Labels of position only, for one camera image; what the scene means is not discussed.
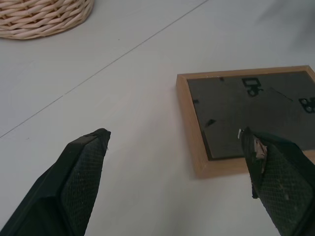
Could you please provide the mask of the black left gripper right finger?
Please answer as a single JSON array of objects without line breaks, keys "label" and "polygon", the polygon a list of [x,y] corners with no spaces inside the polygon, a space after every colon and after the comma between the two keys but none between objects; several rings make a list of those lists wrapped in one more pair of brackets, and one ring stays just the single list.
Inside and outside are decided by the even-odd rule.
[{"label": "black left gripper right finger", "polygon": [[315,234],[315,165],[292,141],[249,127],[238,132],[252,183],[282,236]]}]

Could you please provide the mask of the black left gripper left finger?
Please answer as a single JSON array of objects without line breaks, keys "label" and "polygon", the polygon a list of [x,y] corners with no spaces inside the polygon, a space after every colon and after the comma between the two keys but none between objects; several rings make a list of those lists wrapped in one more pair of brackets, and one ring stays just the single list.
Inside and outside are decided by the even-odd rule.
[{"label": "black left gripper left finger", "polygon": [[110,131],[100,128],[67,144],[32,185],[2,236],[83,236],[98,194]]}]

